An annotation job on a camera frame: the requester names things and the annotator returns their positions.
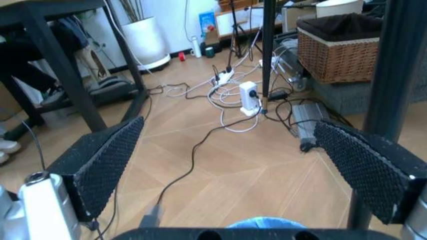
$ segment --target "black table leg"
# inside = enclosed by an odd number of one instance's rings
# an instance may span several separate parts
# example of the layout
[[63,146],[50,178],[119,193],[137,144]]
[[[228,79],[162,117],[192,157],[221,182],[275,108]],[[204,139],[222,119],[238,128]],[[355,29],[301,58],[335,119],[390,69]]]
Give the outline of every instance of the black table leg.
[[136,89],[138,89],[137,96],[133,99],[132,103],[130,104],[129,108],[127,109],[127,112],[124,114],[122,118],[123,121],[127,121],[129,119],[135,118],[140,114],[141,108],[145,102],[145,100],[148,98],[148,91],[146,87],[144,86],[144,81],[142,79],[142,76],[140,74],[140,71],[138,69],[137,63],[134,59],[134,56],[131,53],[131,50],[129,49],[128,44],[126,43],[126,40],[124,39],[124,36],[122,36],[121,32],[122,28],[118,24],[116,13],[112,7],[112,4],[110,0],[107,0],[106,3],[108,4],[108,7],[111,12],[109,12],[109,9],[104,6],[104,12],[107,15],[108,22],[112,28],[112,31],[114,33],[114,36],[118,42],[118,45],[120,46],[121,52],[124,56],[124,59],[126,60],[127,67],[129,68],[130,74],[132,74],[133,80],[135,82]]
[[[10,75],[2,75],[0,77],[4,86],[12,94],[13,98],[15,98],[21,108],[28,115],[28,119],[25,120],[27,126],[31,128],[35,125],[43,125],[45,121],[43,120],[42,116],[37,112],[36,108],[33,106],[33,103],[31,103],[31,101],[28,99],[27,95],[24,93],[18,83]],[[4,139],[17,141],[27,131],[27,127],[23,123],[21,123],[14,129],[7,131],[4,134]]]
[[275,30],[276,0],[264,1],[262,24],[262,113],[267,112],[270,88],[270,71],[272,69],[273,34]]
[[118,24],[117,16],[112,7],[112,4],[110,3],[110,0],[107,0],[107,4],[109,6],[109,9],[111,10],[112,18],[110,17],[110,13],[106,6],[103,7],[104,12],[107,16],[108,22],[112,28],[112,32],[114,33],[115,39],[118,42],[121,52],[123,53],[124,60],[126,60],[127,67],[129,68],[130,74],[132,74],[133,80],[135,81],[136,88],[140,91],[146,90],[143,83],[143,78],[141,77],[140,71],[138,69],[137,62],[135,61],[134,56],[131,53],[131,50],[126,44],[126,40],[122,37],[121,33],[119,32],[119,31],[121,32],[123,31],[120,25]]
[[[427,47],[427,2],[389,0],[363,130],[397,142]],[[347,228],[367,229],[371,212],[352,193]]]
[[26,32],[55,72],[68,97],[80,111],[90,130],[97,132],[106,129],[105,122],[89,94],[83,88],[79,73],[73,69],[45,19],[35,11],[32,4],[32,2],[26,2],[19,8]]
[[31,121],[38,126],[41,126],[45,123],[42,116],[37,112],[33,103],[28,99],[25,92],[21,89],[18,83],[11,77],[7,75],[2,75],[1,80],[7,90],[12,94],[13,98],[18,102],[21,108],[26,112]]

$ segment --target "white power adapter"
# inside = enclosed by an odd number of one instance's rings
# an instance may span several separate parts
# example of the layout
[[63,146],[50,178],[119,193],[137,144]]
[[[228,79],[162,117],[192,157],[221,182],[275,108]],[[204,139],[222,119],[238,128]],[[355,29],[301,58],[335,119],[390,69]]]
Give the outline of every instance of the white power adapter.
[[257,97],[257,85],[252,81],[246,81],[241,83],[238,87],[240,88],[240,99],[242,106],[240,111],[248,117],[257,114],[261,107],[261,102]]

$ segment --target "white shoe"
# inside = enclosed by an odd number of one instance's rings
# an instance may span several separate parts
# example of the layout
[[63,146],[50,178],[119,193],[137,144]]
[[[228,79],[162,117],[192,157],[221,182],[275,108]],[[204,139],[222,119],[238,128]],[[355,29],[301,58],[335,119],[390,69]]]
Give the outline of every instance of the white shoe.
[[6,153],[0,151],[0,164],[3,164],[8,159],[9,159],[9,155],[7,155]]
[[13,154],[21,148],[21,145],[17,141],[9,141],[0,138],[0,151],[6,154]]

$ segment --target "green cup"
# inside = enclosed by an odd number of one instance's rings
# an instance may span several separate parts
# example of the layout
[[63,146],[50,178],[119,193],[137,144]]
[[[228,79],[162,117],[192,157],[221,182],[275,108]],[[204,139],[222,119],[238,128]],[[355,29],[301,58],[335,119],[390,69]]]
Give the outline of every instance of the green cup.
[[213,47],[209,46],[204,51],[208,59],[215,57],[215,50]]

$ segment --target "wooden floor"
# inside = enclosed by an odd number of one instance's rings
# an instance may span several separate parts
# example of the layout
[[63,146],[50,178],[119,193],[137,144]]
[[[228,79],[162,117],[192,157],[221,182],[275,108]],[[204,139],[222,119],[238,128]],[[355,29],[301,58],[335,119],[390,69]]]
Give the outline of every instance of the wooden floor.
[[[194,86],[213,75],[212,64],[219,70],[226,66],[228,51],[215,58],[196,59],[187,55],[180,62],[174,58],[157,78],[144,75],[145,84],[187,82]],[[254,63],[260,59],[255,56]],[[251,62],[237,72],[252,69]],[[248,75],[246,81],[260,81],[261,69]],[[190,95],[205,95],[208,86]],[[130,102],[118,102],[99,109],[108,126],[121,119]],[[274,116],[276,103],[269,105]],[[149,103],[141,115],[145,116]],[[399,142],[423,159],[427,159],[427,103],[410,106]],[[52,163],[74,141],[89,133],[83,119],[74,109],[44,115],[46,125],[36,127],[45,160]],[[283,107],[280,112],[288,112]],[[107,239],[136,228],[142,216],[152,207],[160,191],[171,180],[190,167],[193,145],[206,133],[219,126],[220,112],[207,99],[187,100],[152,96],[152,110],[143,128],[133,155],[118,186],[118,212]],[[225,112],[225,122],[243,116],[238,109]],[[363,116],[348,116],[355,126],[362,125]],[[237,129],[249,127],[241,123]],[[41,168],[35,145],[27,134],[21,139],[22,150],[0,167],[0,183],[16,191],[26,175]],[[320,149],[301,153],[299,140],[281,125],[260,116],[258,126],[246,133],[226,130],[214,132],[195,155],[194,172],[172,186],[163,199],[165,227],[225,227],[255,216],[275,216],[300,222],[311,228],[344,228],[347,222],[351,189],[340,176],[328,156]],[[110,198],[98,218],[103,229],[113,211]],[[384,226],[373,218],[371,228],[395,236],[399,226]],[[82,228],[82,239],[93,239],[96,233]]]

